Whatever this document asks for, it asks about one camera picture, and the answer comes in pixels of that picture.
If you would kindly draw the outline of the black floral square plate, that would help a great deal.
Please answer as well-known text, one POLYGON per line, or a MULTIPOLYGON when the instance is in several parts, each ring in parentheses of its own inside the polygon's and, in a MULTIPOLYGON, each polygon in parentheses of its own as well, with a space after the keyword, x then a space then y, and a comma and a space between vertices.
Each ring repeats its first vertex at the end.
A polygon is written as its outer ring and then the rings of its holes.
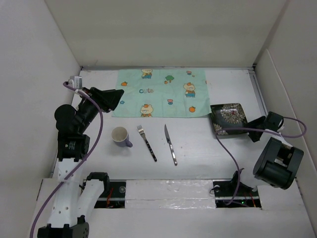
POLYGON ((211 123, 217 135, 244 134, 244 130, 228 130, 244 128, 247 125, 246 115, 240 103, 211 105, 211 123))

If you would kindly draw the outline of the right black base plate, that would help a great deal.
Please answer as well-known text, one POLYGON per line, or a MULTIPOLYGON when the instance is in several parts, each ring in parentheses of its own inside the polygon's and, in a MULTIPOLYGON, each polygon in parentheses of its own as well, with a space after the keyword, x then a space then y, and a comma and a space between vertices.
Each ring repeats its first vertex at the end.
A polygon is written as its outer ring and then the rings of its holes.
POLYGON ((214 195, 216 208, 261 208, 260 196, 257 188, 250 188, 239 183, 237 192, 234 195, 238 184, 238 172, 236 171, 231 179, 214 179, 210 195, 214 195))

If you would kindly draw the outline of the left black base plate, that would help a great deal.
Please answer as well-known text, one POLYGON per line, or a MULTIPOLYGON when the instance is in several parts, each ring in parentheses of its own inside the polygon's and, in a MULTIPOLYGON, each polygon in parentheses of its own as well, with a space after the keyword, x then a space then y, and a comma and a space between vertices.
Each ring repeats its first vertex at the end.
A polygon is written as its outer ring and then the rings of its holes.
POLYGON ((104 191, 99 196, 95 209, 117 209, 125 208, 126 181, 110 180, 105 172, 91 172, 80 185, 82 191, 86 188, 89 180, 97 179, 104 183, 104 191))

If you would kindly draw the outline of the green cartoon print cloth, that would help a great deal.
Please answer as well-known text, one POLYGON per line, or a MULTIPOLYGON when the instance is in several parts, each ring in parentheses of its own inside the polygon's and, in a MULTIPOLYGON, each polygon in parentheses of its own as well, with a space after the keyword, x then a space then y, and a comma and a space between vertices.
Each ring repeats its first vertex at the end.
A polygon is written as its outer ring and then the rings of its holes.
POLYGON ((124 94, 113 117, 196 118, 211 112, 202 69, 125 69, 117 89, 124 94))

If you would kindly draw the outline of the purple mug white inside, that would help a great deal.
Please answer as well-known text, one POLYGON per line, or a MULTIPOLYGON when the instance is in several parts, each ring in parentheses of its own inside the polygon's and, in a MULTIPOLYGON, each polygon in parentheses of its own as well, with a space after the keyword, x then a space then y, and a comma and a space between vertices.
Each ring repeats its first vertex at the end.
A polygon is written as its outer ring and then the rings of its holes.
POLYGON ((133 144, 129 140, 128 131, 124 127, 114 128, 111 132, 111 138, 113 142, 119 147, 133 147, 133 144))

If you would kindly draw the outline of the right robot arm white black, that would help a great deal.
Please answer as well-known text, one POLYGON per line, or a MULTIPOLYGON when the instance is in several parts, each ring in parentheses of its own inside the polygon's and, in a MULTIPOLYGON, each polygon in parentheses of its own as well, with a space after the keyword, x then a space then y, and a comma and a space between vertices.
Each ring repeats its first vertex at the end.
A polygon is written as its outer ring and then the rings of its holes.
POLYGON ((284 119, 282 115, 268 112, 266 117, 248 123, 248 128, 252 129, 249 137, 254 143, 260 141, 264 133, 271 135, 255 163, 253 176, 275 188, 286 190, 296 176, 304 152, 287 143, 279 133, 284 119))

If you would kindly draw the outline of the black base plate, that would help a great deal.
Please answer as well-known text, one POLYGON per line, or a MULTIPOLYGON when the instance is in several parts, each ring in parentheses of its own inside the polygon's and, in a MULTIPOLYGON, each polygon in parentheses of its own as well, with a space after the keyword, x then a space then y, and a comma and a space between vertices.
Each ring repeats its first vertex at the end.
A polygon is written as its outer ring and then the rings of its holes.
POLYGON ((117 209, 125 208, 126 181, 110 180, 105 172, 91 172, 80 185, 82 191, 86 188, 89 180, 97 179, 104 183, 104 191, 99 196, 95 209, 117 209))
POLYGON ((236 171, 231 179, 214 179, 210 195, 214 195, 216 208, 261 208, 260 196, 257 188, 250 188, 239 183, 237 192, 234 195, 238 184, 238 172, 236 171))

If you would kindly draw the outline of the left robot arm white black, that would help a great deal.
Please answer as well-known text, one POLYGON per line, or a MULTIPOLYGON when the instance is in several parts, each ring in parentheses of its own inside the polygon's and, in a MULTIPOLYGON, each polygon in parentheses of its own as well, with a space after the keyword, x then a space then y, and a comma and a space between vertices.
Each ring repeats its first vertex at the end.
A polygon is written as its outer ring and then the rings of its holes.
POLYGON ((99 90, 70 88, 81 97, 77 107, 65 104, 54 113, 57 135, 57 181, 39 209, 31 226, 30 237, 86 238, 88 219, 98 198, 110 192, 109 176, 105 172, 91 172, 81 182, 84 163, 94 151, 102 134, 104 113, 114 111, 124 94, 122 89, 99 90), (90 145, 85 130, 96 116, 100 116, 100 130, 90 145))

